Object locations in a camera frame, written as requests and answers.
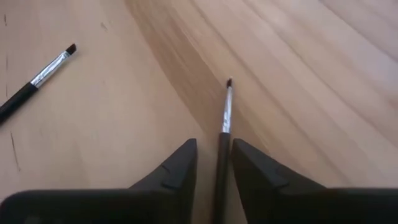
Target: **brush handle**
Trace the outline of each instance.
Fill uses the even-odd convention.
[[[18,108],[20,108],[36,91],[37,87],[26,83],[16,94],[0,107],[0,124],[3,124]]]
[[[226,181],[228,177],[230,133],[220,133],[218,136],[218,158],[216,171],[215,196],[213,198],[212,224],[224,223]]]

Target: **wooden surface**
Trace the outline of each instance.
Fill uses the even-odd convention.
[[[0,0],[0,103],[78,52],[0,127],[0,198],[128,187],[197,138],[206,223],[225,81],[233,137],[329,187],[398,186],[395,0]],[[233,176],[228,223],[244,223]]]

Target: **makeup brush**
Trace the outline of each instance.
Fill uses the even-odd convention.
[[[72,44],[63,51],[56,59],[47,65],[29,83],[26,83],[16,94],[8,99],[0,107],[0,124],[5,122],[15,111],[18,110],[37,90],[50,78],[58,68],[76,51],[76,45]]]
[[[226,181],[228,177],[229,140],[231,139],[232,78],[226,83],[227,95],[223,127],[218,136],[218,158],[212,224],[224,223]]]

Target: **dark bristles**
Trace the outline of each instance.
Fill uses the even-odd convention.
[[[230,78],[227,82],[226,82],[226,87],[230,87],[232,86],[232,78]]]
[[[75,53],[76,51],[76,44],[72,44],[70,47],[66,49],[66,51],[68,52],[69,55],[73,55],[73,53]]]

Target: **wood grain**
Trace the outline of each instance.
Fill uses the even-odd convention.
[[[329,187],[398,186],[393,0],[2,0],[0,103],[78,52],[0,127],[0,199],[128,187],[197,138],[208,223],[225,81],[233,137]],[[245,223],[233,173],[228,223]]]

